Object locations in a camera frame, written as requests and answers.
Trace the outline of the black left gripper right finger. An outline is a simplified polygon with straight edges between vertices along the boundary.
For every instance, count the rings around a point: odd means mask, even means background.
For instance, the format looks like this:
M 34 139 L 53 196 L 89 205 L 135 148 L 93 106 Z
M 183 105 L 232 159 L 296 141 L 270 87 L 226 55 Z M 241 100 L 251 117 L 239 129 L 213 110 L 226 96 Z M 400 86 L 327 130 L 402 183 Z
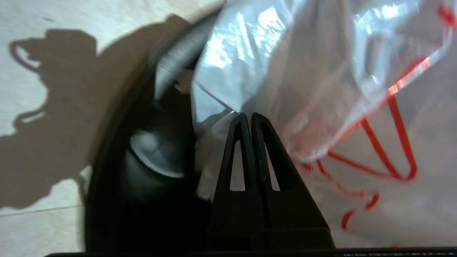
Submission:
M 269 119 L 254 113 L 251 125 L 266 222 L 253 245 L 262 250 L 334 249 L 330 228 Z

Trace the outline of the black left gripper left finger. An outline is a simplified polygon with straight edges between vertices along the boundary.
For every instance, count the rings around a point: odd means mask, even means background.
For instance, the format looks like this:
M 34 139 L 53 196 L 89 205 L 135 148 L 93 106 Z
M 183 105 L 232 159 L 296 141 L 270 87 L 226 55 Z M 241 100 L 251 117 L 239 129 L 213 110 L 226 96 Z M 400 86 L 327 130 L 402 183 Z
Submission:
M 235 145 L 240 142 L 245 190 L 230 189 Z M 256 158 L 246 114 L 230 122 L 212 213 L 207 230 L 212 249 L 245 250 L 251 248 L 251 238 L 265 228 L 260 189 L 256 179 Z

